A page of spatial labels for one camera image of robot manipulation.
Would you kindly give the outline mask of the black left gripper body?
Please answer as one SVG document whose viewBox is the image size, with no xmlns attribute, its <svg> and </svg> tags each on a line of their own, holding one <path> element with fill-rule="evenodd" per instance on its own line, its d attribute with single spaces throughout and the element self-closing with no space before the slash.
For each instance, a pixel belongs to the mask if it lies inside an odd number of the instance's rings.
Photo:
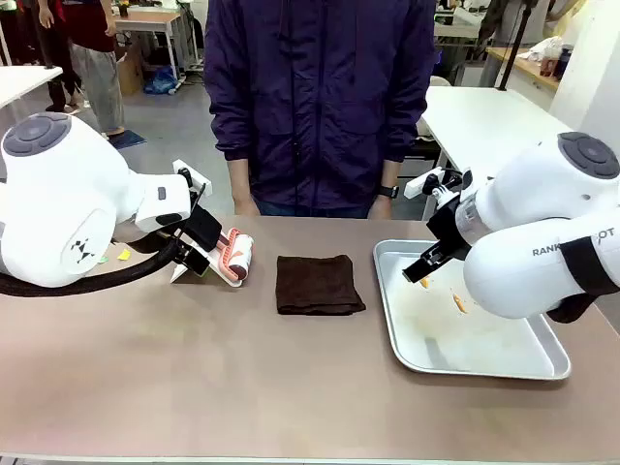
<svg viewBox="0 0 620 465">
<path fill-rule="evenodd" d="M 205 252 L 217 247 L 222 235 L 221 223 L 202 207 L 195 207 L 182 228 Z"/>
</svg>

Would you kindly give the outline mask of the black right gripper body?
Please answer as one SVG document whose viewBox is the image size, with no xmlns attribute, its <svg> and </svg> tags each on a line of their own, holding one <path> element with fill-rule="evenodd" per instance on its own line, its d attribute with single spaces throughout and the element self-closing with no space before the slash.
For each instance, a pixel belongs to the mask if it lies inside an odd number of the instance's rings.
<svg viewBox="0 0 620 465">
<path fill-rule="evenodd" d="M 460 200 L 453 198 L 440 207 L 426 223 L 426 227 L 436 237 L 436 243 L 446 243 L 453 247 L 453 258 L 465 258 L 471 249 L 456 226 L 456 209 L 459 204 Z M 432 247 L 427 251 L 428 254 L 432 255 Z"/>
</svg>

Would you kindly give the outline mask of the person's right hand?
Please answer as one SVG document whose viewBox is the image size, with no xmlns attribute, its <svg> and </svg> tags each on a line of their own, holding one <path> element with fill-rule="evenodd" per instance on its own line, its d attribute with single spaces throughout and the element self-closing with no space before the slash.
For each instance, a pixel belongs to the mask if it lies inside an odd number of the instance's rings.
<svg viewBox="0 0 620 465">
<path fill-rule="evenodd" d="M 239 216 L 260 216 L 261 212 L 250 194 L 233 197 L 234 214 Z"/>
</svg>

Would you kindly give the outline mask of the person's left hand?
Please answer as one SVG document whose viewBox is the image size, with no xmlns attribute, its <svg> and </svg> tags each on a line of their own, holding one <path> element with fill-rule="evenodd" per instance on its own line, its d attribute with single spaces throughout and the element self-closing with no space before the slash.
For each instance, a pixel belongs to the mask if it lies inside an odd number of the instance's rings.
<svg viewBox="0 0 620 465">
<path fill-rule="evenodd" d="M 367 218 L 369 220 L 390 220 L 392 213 L 392 199 L 379 195 L 372 203 Z"/>
</svg>

